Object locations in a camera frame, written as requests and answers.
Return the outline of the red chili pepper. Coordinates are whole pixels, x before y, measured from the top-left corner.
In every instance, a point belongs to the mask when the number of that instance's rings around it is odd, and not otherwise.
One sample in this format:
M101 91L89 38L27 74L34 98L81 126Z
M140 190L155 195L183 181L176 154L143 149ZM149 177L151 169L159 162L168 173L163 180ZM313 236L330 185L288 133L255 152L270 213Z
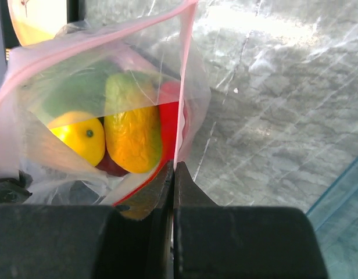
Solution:
M174 159L180 86L178 81L166 81L160 87L158 108L163 145L161 164Z

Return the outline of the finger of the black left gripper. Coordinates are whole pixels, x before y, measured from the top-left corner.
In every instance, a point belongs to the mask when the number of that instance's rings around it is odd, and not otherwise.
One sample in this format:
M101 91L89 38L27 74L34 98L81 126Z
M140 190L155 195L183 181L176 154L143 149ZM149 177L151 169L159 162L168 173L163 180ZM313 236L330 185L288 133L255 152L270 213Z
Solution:
M19 178L0 178L0 204L23 203L32 193L27 187L32 183L32 176L19 171Z

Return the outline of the yellow orange mango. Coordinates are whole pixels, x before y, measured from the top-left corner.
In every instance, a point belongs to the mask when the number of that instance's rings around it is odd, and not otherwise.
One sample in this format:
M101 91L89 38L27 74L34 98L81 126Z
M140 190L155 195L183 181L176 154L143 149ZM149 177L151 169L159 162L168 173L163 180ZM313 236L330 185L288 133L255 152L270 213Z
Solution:
M65 145L97 166L105 155L105 132L102 123L88 112L67 112L47 124Z

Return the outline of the clear zip top bag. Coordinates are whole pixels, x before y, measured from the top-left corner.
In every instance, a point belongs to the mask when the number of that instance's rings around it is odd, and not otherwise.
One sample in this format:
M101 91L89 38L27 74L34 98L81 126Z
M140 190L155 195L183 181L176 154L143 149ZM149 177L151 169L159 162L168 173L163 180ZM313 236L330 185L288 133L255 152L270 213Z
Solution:
M211 99L197 7L15 48L0 87L0 203L115 205L185 160Z

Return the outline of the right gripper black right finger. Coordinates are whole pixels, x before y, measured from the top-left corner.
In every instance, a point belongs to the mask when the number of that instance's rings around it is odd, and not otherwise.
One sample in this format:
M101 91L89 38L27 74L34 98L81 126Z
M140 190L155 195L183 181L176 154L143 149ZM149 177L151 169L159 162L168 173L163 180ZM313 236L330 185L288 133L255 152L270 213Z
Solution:
M219 206L184 162L174 182L175 278L327 278L316 235L299 209Z

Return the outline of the green bell pepper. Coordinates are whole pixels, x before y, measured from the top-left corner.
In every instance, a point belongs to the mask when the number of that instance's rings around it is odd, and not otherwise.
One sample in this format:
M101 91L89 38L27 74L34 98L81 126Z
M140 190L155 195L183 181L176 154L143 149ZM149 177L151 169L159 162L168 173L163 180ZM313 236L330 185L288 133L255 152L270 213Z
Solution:
M121 71L115 62L100 60L69 75L45 97L41 104L42 113L52 119L71 111L103 116L106 80Z

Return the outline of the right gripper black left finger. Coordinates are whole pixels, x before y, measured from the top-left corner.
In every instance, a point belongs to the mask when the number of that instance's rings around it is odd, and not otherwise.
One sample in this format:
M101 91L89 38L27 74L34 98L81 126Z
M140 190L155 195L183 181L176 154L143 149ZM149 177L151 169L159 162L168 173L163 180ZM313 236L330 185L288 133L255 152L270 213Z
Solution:
M172 278L173 164L116 206L0 205L0 278Z

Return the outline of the dark red apple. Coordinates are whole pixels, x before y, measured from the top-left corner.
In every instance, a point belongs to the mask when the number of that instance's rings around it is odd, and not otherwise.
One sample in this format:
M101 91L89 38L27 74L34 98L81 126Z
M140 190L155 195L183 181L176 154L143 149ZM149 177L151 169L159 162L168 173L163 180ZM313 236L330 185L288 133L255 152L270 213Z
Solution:
M103 159L98 163L96 168L116 177L122 177L129 173L112 160L108 151L105 151Z

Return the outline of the orange green mango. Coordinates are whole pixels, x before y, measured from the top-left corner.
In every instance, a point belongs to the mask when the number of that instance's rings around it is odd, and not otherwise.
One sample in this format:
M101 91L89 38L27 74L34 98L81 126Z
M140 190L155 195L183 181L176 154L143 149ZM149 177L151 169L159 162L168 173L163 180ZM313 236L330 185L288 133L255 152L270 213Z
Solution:
M153 104L156 90L147 76L118 73L105 85L106 148L115 162L130 173L146 173L162 155L159 108Z

